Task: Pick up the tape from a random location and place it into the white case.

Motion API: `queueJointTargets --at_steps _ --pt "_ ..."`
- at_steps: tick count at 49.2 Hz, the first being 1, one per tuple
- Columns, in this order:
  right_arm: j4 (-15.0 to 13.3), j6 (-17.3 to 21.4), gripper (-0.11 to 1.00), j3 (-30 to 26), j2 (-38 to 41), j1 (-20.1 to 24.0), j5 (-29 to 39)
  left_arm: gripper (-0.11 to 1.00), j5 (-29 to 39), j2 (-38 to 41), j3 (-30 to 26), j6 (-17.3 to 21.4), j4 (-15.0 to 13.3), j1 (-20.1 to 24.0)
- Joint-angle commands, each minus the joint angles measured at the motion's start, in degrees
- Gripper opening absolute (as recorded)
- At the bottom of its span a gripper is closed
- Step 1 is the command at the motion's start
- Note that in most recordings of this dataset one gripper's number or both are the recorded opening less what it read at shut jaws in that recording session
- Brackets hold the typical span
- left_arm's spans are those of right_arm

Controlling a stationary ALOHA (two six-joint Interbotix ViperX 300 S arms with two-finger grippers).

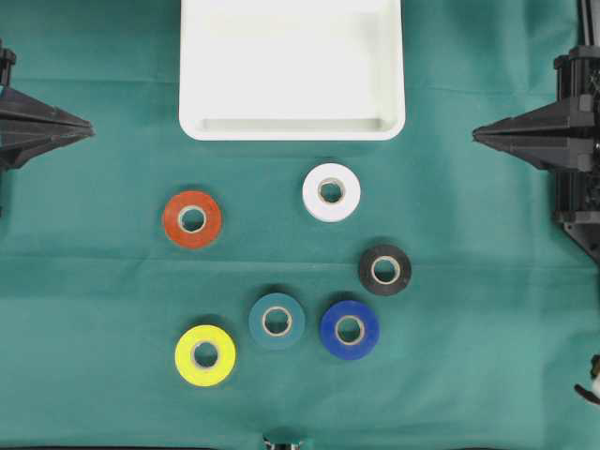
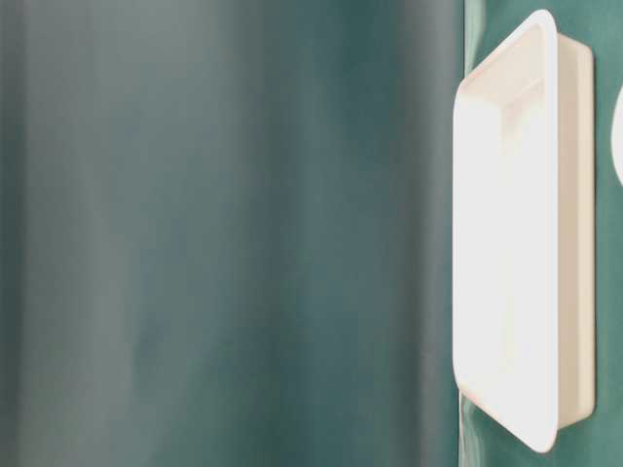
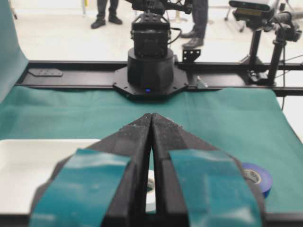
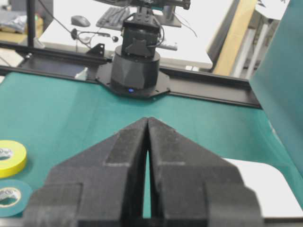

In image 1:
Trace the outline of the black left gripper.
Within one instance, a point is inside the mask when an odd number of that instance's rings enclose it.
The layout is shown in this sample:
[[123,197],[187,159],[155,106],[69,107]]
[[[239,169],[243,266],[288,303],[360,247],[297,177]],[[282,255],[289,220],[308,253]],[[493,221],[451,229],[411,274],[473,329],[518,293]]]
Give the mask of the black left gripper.
[[[20,169],[32,158],[95,135],[90,122],[11,88],[11,70],[16,59],[14,51],[1,46],[1,173]],[[17,135],[15,139],[12,137],[14,120],[89,131],[68,135]]]

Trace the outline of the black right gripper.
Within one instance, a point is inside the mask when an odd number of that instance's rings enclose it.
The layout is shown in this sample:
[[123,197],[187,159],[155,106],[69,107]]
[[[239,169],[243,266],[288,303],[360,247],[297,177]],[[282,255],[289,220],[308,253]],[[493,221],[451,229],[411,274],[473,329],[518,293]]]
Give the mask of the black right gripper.
[[[557,99],[476,128],[473,138],[543,171],[556,172],[555,216],[599,223],[599,51],[578,46],[555,60]],[[563,137],[522,136],[560,131]]]

